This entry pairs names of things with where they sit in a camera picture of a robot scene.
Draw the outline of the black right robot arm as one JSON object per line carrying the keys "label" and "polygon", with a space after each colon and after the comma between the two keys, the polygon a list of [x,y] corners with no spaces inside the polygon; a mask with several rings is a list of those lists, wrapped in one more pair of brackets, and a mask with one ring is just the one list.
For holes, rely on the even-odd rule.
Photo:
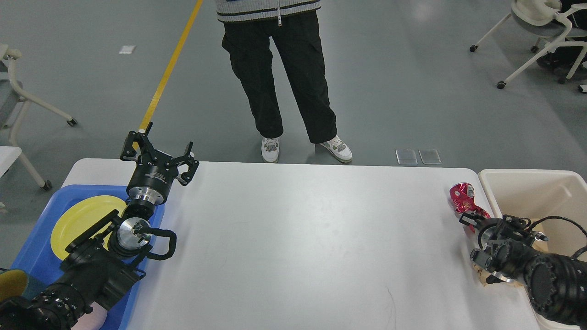
{"label": "black right robot arm", "polygon": [[500,219],[487,218],[464,212],[459,221],[476,231],[478,247],[472,250],[470,259],[489,273],[489,284],[519,282],[538,315],[586,328],[586,263],[579,259],[585,247],[571,256],[538,251],[532,246],[534,242],[548,240],[535,230],[539,220],[506,214]]}

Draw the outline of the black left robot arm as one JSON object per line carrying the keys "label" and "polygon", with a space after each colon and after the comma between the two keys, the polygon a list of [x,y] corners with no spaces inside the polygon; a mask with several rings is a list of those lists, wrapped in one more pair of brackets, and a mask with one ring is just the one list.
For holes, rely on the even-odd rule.
{"label": "black left robot arm", "polygon": [[182,156],[173,157],[153,147],[148,135],[130,131],[120,153],[122,161],[136,163],[126,188],[123,213],[112,209],[73,239],[61,262],[63,275],[32,298],[21,295],[1,303],[3,330],[70,330],[93,311],[116,305],[145,277],[138,266],[144,259],[166,260],[176,250],[177,235],[150,223],[158,205],[167,201],[174,180],[186,186],[199,161],[189,142]]}

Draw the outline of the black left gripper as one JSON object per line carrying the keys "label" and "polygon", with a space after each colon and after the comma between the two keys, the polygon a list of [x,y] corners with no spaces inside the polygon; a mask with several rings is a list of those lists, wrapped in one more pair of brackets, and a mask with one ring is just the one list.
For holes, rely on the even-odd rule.
{"label": "black left gripper", "polygon": [[167,153],[156,153],[148,134],[153,126],[149,122],[144,132],[128,132],[120,153],[120,160],[136,162],[136,168],[127,186],[130,199],[145,200],[151,204],[164,204],[170,193],[173,180],[187,186],[195,176],[199,161],[192,153],[193,142],[189,142],[182,156],[172,157]]}

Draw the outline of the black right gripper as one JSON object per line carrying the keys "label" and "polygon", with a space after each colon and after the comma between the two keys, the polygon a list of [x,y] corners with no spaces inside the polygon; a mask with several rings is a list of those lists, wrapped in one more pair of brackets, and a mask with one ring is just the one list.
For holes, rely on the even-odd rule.
{"label": "black right gripper", "polygon": [[472,230],[478,229],[476,239],[480,250],[485,250],[487,242],[491,240],[519,240],[519,227],[512,217],[484,219],[484,216],[478,213],[462,213],[459,223]]}

